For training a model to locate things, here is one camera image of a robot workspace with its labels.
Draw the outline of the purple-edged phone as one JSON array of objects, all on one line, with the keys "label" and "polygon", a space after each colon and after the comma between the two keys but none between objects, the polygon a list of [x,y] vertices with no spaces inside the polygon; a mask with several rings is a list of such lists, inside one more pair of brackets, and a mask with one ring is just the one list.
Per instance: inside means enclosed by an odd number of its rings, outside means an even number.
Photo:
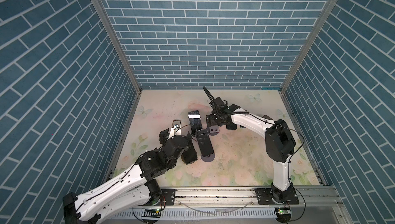
[{"label": "purple-edged phone", "polygon": [[200,148],[201,154],[204,156],[209,155],[214,152],[213,145],[211,143],[208,131],[206,128],[199,130],[195,133],[195,137]]}]

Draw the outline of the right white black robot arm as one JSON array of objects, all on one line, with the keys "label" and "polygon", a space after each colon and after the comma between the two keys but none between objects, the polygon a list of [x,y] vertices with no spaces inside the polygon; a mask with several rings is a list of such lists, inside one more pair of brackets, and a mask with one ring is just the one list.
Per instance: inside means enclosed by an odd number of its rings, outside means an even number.
[{"label": "right white black robot arm", "polygon": [[238,105],[228,106],[220,97],[206,93],[213,111],[206,116],[208,129],[225,126],[228,130],[243,127],[264,137],[267,155],[273,161],[274,177],[271,184],[272,198],[276,203],[284,203],[294,196],[290,180],[290,160],[294,154],[296,141],[287,123],[279,119],[260,118]]}]

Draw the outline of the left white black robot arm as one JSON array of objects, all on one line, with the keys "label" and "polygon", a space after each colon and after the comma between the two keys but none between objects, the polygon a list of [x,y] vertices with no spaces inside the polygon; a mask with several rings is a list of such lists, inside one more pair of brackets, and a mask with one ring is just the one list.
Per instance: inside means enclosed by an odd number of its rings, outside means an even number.
[{"label": "left white black robot arm", "polygon": [[157,203],[162,190],[156,178],[174,168],[182,154],[190,150],[192,135],[175,132],[161,144],[141,154],[133,165],[104,184],[79,195],[65,195],[65,223],[101,224],[126,209]]}]

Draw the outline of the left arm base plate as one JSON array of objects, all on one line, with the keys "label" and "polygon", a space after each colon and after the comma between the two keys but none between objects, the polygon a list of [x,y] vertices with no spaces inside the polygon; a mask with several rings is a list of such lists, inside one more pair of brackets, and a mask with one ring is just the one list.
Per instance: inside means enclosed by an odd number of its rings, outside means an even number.
[{"label": "left arm base plate", "polygon": [[173,206],[175,202],[176,189],[161,189],[161,195],[158,198],[149,200],[145,206]]}]

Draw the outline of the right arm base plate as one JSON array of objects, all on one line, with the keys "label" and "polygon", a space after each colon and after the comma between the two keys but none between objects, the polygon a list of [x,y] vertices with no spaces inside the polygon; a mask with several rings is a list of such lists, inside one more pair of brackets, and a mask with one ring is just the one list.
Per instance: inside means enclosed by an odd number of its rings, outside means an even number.
[{"label": "right arm base plate", "polygon": [[292,187],[286,191],[280,191],[277,188],[256,188],[255,193],[259,205],[299,204],[296,191]]}]

